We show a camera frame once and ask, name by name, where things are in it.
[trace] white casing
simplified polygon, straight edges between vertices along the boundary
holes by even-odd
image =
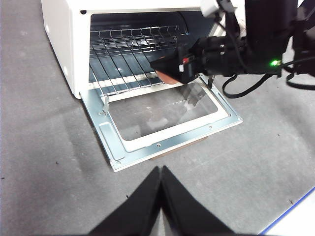
[[[201,13],[204,17],[211,17],[220,9],[217,0],[201,0]]]
[[[200,0],[41,0],[44,24],[76,98],[89,83],[90,26],[95,13],[200,10]]]

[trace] toaster oven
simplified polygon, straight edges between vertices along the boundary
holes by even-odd
[[[243,121],[204,75],[168,85],[150,68],[179,41],[210,33],[199,1],[42,0],[42,10],[66,81],[115,172]]]

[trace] blue tape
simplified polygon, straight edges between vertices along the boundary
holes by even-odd
[[[274,227],[279,221],[281,221],[286,215],[288,215],[297,205],[299,205],[304,199],[307,198],[308,195],[315,191],[315,187],[312,188],[310,191],[307,192],[300,200],[298,200],[293,206],[291,206],[285,213],[279,216],[274,222],[272,222],[266,229],[260,232],[258,235],[265,235],[272,227]]]

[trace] wire rack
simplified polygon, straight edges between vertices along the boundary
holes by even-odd
[[[90,79],[102,95],[162,84],[150,61],[174,51],[178,26],[91,31]]]

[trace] gray carpet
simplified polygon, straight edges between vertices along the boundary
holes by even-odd
[[[241,77],[230,91],[258,78]],[[156,165],[230,228],[258,233],[315,183],[315,92],[272,77],[230,103],[243,124],[114,173],[67,87],[40,1],[1,1],[2,235],[87,233]]]

